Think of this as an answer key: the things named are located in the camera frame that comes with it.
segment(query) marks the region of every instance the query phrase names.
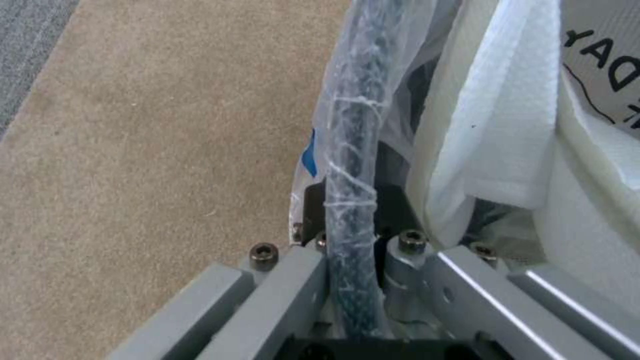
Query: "hex socket screw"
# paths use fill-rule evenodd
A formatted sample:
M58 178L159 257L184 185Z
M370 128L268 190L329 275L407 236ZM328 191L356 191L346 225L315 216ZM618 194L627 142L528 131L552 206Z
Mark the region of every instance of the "hex socket screw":
M278 248L272 243L257 243L249 251L251 267L267 272L278 263Z
M427 247L427 236L420 230L405 230L398 236L398 247L405 254L422 254Z

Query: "screw hole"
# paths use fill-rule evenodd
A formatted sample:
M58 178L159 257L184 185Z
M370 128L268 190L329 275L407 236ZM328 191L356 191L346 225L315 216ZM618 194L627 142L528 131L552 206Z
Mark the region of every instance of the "screw hole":
M260 256L265 256L265 255L270 255L271 254L271 248L268 246L260 246L257 249L255 249L256 254L260 255Z
M409 239L413 239L413 240L422 239L422 235L420 233L418 233L417 231L414 231L414 230L407 231L406 232L406 237L409 238Z

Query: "plastic wrap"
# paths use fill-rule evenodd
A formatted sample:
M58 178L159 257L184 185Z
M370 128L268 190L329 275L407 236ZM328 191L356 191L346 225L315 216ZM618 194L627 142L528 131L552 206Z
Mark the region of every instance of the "plastic wrap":
M435 2L354 1L332 60L326 233L337 323L350 338L383 335L373 259L380 129L394 90L424 42ZM316 141L321 134L316 133Z
M406 173L413 157L413 134L417 127L433 70L455 18L460 0L428 0L400 2L413 13L403 14L401 28L394 29L401 48L396 49L394 69L389 74L386 91L391 97L383 107L384 119L380 134L382 158L378 168L385 183L404 186ZM312 134L296 167L289 208L289 236L295 223L302 222L305 189L320 183L326 175L324 152L328 146L328 121L333 96L340 81L341 64L349 55L349 35L355 13L361 6L356 1L346 14L333 56L324 72L323 87L312 119Z

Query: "gray carpet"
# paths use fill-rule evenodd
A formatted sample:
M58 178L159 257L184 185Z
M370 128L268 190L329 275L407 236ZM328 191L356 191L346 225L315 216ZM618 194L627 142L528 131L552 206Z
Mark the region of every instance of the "gray carpet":
M0 0L0 138L78 0Z

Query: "clear plastic bag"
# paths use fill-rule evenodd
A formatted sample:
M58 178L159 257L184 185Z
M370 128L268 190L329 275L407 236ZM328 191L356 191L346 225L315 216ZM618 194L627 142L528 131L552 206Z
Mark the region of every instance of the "clear plastic bag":
M296 165L289 208L290 241L293 241L294 224L302 220L305 189L320 183L326 175L323 154L327 146L327 122L339 80L339 64L344 62L348 51L344 35L351 25L357 2L354 1L345 16L340 38L325 68L309 143ZM410 1L404 5L416 11L408 15L407 23L403 25L407 29L404 49L394 60L396 69L388 83L393 96L382 114L384 121L380 131L376 181L381 179L384 183L404 186L413 158L413 135L420 120L426 90L460 3L461 0L430 0Z

